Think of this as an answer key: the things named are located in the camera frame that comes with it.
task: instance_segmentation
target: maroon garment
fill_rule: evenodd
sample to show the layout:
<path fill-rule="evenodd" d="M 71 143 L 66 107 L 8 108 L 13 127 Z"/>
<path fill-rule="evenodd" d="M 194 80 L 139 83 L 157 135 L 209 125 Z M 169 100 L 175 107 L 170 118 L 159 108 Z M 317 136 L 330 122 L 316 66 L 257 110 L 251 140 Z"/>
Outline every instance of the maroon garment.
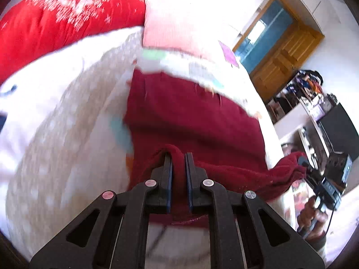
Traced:
<path fill-rule="evenodd" d="M 264 200 L 280 196 L 305 176 L 297 164 L 302 153 L 281 159 L 271 170 L 257 119 L 233 101 L 212 95 L 198 84 L 167 74 L 142 74 L 135 69 L 127 113 L 134 144 L 129 189 L 150 178 L 169 152 L 173 161 L 173 220 L 191 219 L 188 210 L 184 154 L 228 190 L 253 190 Z"/>

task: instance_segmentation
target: purple paper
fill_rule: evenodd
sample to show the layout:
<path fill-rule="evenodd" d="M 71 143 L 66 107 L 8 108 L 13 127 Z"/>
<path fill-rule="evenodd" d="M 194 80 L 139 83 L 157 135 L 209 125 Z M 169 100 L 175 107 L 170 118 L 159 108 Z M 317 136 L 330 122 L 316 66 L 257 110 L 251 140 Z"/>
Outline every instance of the purple paper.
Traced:
<path fill-rule="evenodd" d="M 234 55 L 233 51 L 226 46 L 224 43 L 218 41 L 224 54 L 224 58 L 227 62 L 231 63 L 232 65 L 235 65 L 237 68 L 239 68 L 239 64 L 236 61 L 236 56 Z"/>

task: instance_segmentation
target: dark red cloth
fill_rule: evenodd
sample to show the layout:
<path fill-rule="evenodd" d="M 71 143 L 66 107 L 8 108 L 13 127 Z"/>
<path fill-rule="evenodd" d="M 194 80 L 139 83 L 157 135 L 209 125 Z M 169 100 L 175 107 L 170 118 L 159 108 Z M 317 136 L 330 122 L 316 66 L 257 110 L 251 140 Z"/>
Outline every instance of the dark red cloth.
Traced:
<path fill-rule="evenodd" d="M 84 37 L 144 25 L 145 9 L 145 0 L 22 0 L 0 21 L 0 85 Z"/>
<path fill-rule="evenodd" d="M 134 144 L 129 189 L 150 178 L 169 152 L 173 161 L 172 216 L 190 219 L 184 154 L 228 190 L 253 190 L 264 200 L 280 196 L 305 176 L 292 153 L 268 170 L 265 146 L 257 119 L 233 101 L 206 92 L 195 83 L 165 73 L 134 71 L 124 118 Z"/>

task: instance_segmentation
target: bed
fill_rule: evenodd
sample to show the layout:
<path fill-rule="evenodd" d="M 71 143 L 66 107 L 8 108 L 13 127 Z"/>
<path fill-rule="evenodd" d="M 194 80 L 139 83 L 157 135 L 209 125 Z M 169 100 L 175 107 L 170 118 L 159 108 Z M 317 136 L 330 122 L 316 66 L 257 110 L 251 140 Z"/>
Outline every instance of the bed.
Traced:
<path fill-rule="evenodd" d="M 241 65 L 148 50 L 142 36 L 143 27 L 134 27 L 86 37 L 28 64 L 1 85 L 2 93 L 17 89 L 0 97 L 0 111 L 7 114 L 0 134 L 0 230 L 27 260 L 101 192 L 127 188 L 132 146 L 122 118 L 134 61 L 145 72 L 164 70 L 232 99 L 258 117 L 268 168 L 283 157 L 265 106 Z M 291 188 L 270 205 L 295 228 Z M 161 241 L 152 246 L 159 235 Z M 198 263 L 207 268 L 209 263 L 209 236 L 202 229 L 151 224 L 148 249 L 154 268 L 198 268 Z"/>

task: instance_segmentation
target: television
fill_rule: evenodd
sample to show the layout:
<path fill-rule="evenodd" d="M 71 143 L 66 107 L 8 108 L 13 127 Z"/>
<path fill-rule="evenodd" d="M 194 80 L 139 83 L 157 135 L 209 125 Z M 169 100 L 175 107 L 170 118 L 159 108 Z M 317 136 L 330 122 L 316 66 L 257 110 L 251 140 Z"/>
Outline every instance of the television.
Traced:
<path fill-rule="evenodd" d="M 359 135 L 341 104 L 318 121 L 335 152 L 348 153 L 354 161 L 359 156 Z"/>

